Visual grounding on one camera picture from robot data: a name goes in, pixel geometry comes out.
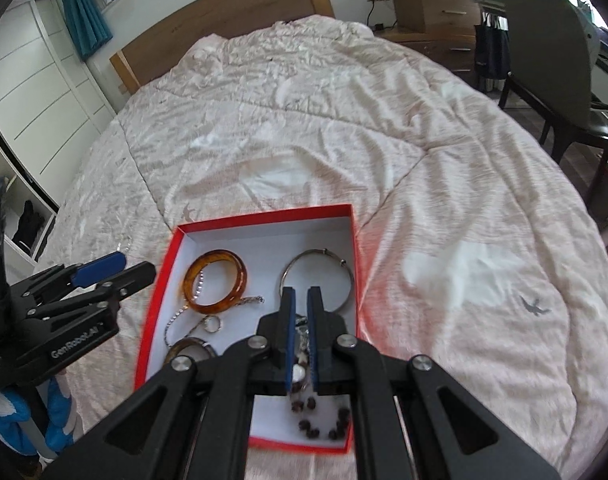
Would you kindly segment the amber resin bangle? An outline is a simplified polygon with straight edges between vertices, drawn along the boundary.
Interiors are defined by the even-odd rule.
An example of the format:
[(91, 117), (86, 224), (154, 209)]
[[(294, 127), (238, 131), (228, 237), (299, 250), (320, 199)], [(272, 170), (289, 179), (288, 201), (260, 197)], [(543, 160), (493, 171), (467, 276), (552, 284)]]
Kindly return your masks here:
[(201, 314), (218, 314), (242, 299), (247, 284), (246, 266), (227, 249), (200, 255), (189, 266), (182, 281), (188, 307)]

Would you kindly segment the thin dark metal bangle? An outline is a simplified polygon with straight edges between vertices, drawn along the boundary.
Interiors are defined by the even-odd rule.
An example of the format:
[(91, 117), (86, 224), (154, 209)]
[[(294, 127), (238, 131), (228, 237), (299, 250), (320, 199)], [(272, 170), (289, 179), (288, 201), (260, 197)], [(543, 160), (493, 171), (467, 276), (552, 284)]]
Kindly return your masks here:
[(325, 310), (345, 313), (351, 310), (355, 277), (348, 261), (328, 248), (306, 249), (283, 269), (278, 282), (282, 295), (286, 287), (304, 297), (310, 287), (319, 287)]

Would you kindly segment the red jewelry box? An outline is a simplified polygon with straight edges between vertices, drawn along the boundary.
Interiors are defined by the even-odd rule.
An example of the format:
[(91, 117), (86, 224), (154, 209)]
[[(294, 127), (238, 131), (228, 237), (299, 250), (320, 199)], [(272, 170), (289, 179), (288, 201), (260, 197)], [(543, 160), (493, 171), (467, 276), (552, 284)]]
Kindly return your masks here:
[[(356, 258), (356, 226), (351, 205), (330, 205), (283, 209), (258, 214), (220, 218), (177, 226), (161, 269), (153, 286), (149, 311), (144, 322), (135, 375), (135, 388), (142, 386), (163, 366), (166, 353), (177, 340), (192, 336), (207, 341), (221, 356), (234, 342), (255, 333), (259, 319), (278, 310), (278, 282), (285, 266), (306, 249), (328, 248), (346, 259), (353, 269), (355, 294), (351, 310), (340, 313), (349, 333), (359, 335), (357, 296), (358, 258)], [(214, 249), (227, 249), (241, 258), (246, 266), (247, 284), (243, 297), (261, 297), (264, 302), (235, 306), (217, 314), (221, 327), (214, 334), (195, 327), (203, 315), (187, 309), (170, 325), (171, 316), (185, 304), (181, 290), (185, 272), (194, 260)], [(296, 312), (306, 315), (306, 297), (296, 293)], [(346, 454), (351, 448), (351, 430), (337, 440), (329, 437), (335, 426), (337, 412), (347, 408), (346, 396), (318, 398), (308, 384), (302, 400), (315, 398), (313, 410), (292, 411), (294, 399), (288, 396), (257, 396), (254, 402), (249, 443), (257, 448), (274, 450)], [(309, 420), (320, 436), (307, 438), (298, 429), (299, 421)]]

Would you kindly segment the dark brown bangle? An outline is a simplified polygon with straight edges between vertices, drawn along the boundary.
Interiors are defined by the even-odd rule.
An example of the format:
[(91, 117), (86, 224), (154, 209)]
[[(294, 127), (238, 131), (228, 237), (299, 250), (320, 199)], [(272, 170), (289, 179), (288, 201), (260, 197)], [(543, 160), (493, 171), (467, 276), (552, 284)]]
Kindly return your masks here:
[(186, 356), (197, 363), (217, 358), (218, 354), (204, 339), (197, 337), (185, 337), (169, 347), (164, 363), (168, 364), (174, 359), (178, 358), (178, 356)]

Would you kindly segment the open white shelf unit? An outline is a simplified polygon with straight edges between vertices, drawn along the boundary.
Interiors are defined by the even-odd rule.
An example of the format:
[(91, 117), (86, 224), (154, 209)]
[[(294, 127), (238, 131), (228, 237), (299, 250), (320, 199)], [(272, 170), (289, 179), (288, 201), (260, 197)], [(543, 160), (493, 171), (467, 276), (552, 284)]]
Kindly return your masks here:
[[(22, 174), (21, 168), (11, 160), (0, 140), (0, 178), (6, 185), (2, 210), (5, 215), (4, 254), (7, 281), (14, 284), (28, 278), (34, 273), (38, 260), (44, 251), (48, 235), (54, 225), (58, 206), (51, 204), (48, 197), (42, 196), (42, 190), (30, 177)], [(27, 243), (16, 242), (13, 237), (20, 228), (22, 214), (27, 204), (32, 220), (39, 222), (38, 229), (31, 228)]]

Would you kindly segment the white wardrobe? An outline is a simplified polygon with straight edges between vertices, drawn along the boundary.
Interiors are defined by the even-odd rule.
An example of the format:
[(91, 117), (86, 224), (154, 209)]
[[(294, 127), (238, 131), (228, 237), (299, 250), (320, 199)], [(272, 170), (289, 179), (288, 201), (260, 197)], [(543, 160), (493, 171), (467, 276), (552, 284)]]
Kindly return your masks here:
[(58, 0), (30, 0), (0, 18), (0, 134), (56, 204), (115, 116), (80, 59)]

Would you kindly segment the pink quilted bedspread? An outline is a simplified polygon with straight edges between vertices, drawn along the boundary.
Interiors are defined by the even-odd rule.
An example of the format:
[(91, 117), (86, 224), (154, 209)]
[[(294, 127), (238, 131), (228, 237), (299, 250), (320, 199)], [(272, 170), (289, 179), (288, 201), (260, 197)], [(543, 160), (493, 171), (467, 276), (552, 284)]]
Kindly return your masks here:
[(208, 37), (86, 153), (40, 266), (160, 263), (183, 222), (348, 204), (359, 328), (579, 477), (608, 426), (608, 257), (532, 135), (425, 56), (311, 16)]

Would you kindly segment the teal curtain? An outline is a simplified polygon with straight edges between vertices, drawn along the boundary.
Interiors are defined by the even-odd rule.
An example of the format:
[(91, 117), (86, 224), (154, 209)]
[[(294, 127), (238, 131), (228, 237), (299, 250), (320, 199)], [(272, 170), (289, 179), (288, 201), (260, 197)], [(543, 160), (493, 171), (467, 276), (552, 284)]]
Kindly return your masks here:
[(76, 52), (86, 62), (113, 38), (113, 34), (96, 0), (61, 1), (65, 24)]

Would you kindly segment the wooden headboard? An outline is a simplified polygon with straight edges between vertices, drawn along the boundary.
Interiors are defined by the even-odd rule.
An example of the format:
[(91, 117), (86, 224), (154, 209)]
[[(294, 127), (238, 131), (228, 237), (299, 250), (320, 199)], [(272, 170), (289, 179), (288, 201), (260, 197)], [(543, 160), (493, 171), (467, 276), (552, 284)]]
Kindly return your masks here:
[(153, 25), (110, 57), (116, 75), (134, 94), (171, 70), (197, 40), (239, 37), (276, 22), (334, 15), (331, 0), (197, 0)]

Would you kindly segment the dark desk chair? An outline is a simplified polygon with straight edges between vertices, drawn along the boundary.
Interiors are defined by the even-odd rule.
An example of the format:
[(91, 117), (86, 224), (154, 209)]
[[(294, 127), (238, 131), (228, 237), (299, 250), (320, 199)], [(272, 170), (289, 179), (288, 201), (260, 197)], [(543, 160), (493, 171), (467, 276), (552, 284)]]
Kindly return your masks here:
[(553, 133), (551, 158), (560, 162), (574, 143), (602, 151), (584, 202), (592, 203), (608, 163), (608, 118), (593, 107), (591, 74), (599, 34), (568, 0), (503, 0), (510, 70), (499, 107), (512, 93), (540, 117), (540, 141)]

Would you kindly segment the wooden dresser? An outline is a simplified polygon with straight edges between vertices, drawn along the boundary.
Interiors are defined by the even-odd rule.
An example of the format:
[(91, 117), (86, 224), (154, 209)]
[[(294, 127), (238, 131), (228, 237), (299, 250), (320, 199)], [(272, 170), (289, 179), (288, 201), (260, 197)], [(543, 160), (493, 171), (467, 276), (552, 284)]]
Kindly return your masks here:
[(377, 35), (441, 64), (470, 86), (474, 68), (475, 26), (480, 10), (474, 0), (393, 0), (396, 24)]

